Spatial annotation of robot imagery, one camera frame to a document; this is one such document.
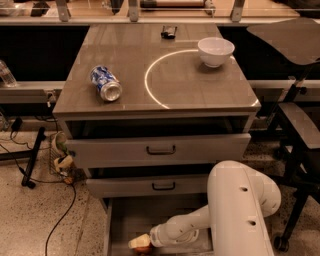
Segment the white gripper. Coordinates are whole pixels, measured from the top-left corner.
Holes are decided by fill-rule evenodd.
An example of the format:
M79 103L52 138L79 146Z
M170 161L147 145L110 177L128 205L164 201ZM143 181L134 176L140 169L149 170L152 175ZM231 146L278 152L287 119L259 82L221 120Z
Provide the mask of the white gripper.
M150 230L150 236L148 234L140 235L128 242L130 249L148 247L151 244L154 247L167 247L173 242L173 239L169 237L166 225L159 224Z

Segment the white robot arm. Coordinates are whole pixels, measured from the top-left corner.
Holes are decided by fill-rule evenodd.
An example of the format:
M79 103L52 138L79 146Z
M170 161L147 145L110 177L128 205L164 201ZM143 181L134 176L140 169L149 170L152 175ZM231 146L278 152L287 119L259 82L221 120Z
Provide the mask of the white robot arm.
M274 256L265 218L280 207L281 192L267 175L236 161L222 161L207 180L208 204L176 215L128 242L141 252L188 244L210 229L215 256Z

